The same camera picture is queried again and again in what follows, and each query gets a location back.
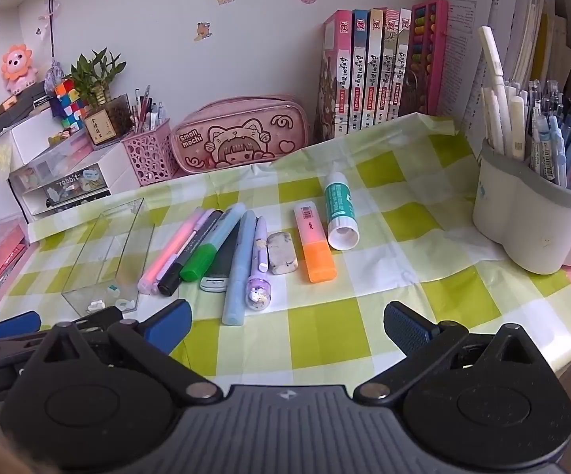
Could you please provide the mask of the lilac mechanical pencil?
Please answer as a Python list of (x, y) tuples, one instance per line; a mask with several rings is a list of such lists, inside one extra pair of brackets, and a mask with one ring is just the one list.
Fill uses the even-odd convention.
[(180, 271), (200, 241), (198, 234), (206, 230), (213, 209), (197, 208), (180, 225), (162, 254), (139, 282), (142, 293), (172, 295), (180, 285)]

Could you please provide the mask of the dirty white eraser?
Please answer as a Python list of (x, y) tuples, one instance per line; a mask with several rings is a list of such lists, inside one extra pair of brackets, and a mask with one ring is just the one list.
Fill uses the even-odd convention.
[(285, 275), (298, 269), (296, 250), (291, 234), (275, 232), (267, 239), (269, 271), (272, 275)]

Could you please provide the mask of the colourful rubik cube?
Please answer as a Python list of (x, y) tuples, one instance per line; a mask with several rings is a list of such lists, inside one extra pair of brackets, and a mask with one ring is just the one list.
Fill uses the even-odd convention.
[(54, 89), (51, 99), (53, 116), (60, 120), (83, 120), (86, 113), (86, 102), (76, 90), (74, 81), (65, 78)]

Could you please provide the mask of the stack of white papers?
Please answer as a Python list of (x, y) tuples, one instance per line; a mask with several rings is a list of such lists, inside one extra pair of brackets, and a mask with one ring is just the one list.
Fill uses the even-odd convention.
[(448, 20), (439, 102), (436, 113), (454, 119), (477, 154), (484, 141), (481, 87), (490, 83), (477, 29), (489, 26), (507, 81), (546, 87), (566, 86), (571, 49), (566, 21), (556, 15), (555, 0), (447, 0)]

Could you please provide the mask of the lucky bamboo plant pot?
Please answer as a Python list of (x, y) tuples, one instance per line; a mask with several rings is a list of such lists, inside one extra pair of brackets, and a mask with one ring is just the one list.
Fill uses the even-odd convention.
[(80, 55), (70, 68), (70, 79), (83, 102), (84, 125), (91, 143), (101, 148), (118, 141), (133, 130), (132, 108), (127, 94), (111, 95), (115, 78), (124, 72), (127, 62), (107, 48)]

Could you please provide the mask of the green checkered table cloth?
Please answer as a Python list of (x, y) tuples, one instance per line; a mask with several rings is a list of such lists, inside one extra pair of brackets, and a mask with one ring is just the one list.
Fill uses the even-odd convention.
[(478, 165), (451, 120), (419, 113), (254, 164), (105, 197), (33, 223), (36, 250), (0, 301), (51, 325), (117, 304), (142, 320), (165, 298), (138, 291), (196, 212), (238, 211), (288, 234), (296, 267), (251, 272), (234, 302), (197, 277), (177, 295), (193, 323), (174, 356), (221, 386), (356, 386), (400, 361), (384, 331), (398, 301), (478, 333), (522, 325), (554, 369), (571, 361), (571, 281), (534, 275), (473, 223)]

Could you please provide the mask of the green highlighter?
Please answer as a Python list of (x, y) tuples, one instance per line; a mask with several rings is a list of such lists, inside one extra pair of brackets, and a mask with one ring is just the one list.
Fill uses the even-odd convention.
[(207, 272), (219, 249), (246, 212), (246, 204), (237, 202), (230, 205), (216, 221), (215, 226), (205, 235), (187, 263), (180, 270), (182, 281), (197, 281)]

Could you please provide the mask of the purple cartoon multicolour pen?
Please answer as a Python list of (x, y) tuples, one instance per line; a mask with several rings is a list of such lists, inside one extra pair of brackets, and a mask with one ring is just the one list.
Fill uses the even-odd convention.
[(268, 280), (267, 224), (263, 216), (256, 221), (251, 257), (251, 273), (246, 286), (246, 303), (254, 311), (265, 310), (271, 303)]

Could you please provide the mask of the orange pink highlighter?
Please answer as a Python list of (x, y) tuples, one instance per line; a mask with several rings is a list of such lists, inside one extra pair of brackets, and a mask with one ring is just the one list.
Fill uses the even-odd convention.
[(294, 215), (309, 281), (330, 281), (337, 277), (334, 257), (330, 251), (325, 231), (313, 201), (295, 205)]

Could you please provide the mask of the green white glue stick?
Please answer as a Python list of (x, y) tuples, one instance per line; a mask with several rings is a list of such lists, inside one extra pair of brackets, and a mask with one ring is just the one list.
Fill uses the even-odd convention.
[(329, 245), (341, 252), (353, 249), (359, 242), (359, 228), (351, 189), (341, 172), (327, 175), (324, 197)]

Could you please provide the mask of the pink highlighter pen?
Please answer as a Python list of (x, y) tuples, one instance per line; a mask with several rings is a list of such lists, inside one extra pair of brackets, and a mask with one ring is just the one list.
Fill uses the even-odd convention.
[(178, 257), (179, 253), (185, 246), (192, 233), (196, 230), (196, 224), (204, 215), (203, 208), (196, 208), (190, 216), (180, 225), (178, 230), (172, 236), (172, 239), (166, 244), (161, 254), (155, 261), (150, 264), (144, 274), (138, 281), (138, 292), (147, 295), (155, 295), (158, 293), (158, 282), (162, 275), (170, 267), (173, 261)]

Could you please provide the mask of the light blue pen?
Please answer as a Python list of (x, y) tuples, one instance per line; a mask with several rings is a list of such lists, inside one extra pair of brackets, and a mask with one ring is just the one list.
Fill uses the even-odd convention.
[(228, 276), (222, 314), (222, 323), (226, 326), (242, 326), (245, 322), (246, 283), (250, 276), (255, 227), (255, 213), (248, 210), (240, 219), (237, 243)]

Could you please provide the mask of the dark grey ruler case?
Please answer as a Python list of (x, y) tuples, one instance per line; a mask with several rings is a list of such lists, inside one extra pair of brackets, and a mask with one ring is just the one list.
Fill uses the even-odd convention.
[(230, 278), (238, 230), (239, 225), (236, 225), (218, 250), (206, 274), (202, 277), (200, 281), (202, 291), (223, 293), (228, 288), (228, 278)]

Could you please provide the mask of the black marker pen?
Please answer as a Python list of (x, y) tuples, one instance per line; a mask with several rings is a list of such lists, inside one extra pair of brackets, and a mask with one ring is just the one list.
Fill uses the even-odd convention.
[(194, 253), (198, 245), (201, 244), (206, 234), (210, 231), (215, 223), (222, 215), (221, 210), (207, 210), (202, 217), (198, 219), (188, 240), (175, 256), (173, 256), (162, 267), (161, 275), (157, 277), (158, 292), (163, 296), (171, 296), (181, 283), (180, 271), (186, 265), (187, 261)]

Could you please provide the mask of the clear plastic organizer tray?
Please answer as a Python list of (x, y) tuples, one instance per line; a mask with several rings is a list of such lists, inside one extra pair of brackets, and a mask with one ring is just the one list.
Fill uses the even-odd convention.
[(61, 291), (79, 316), (109, 307), (124, 314), (138, 308), (138, 281), (154, 227), (144, 199), (99, 215)]

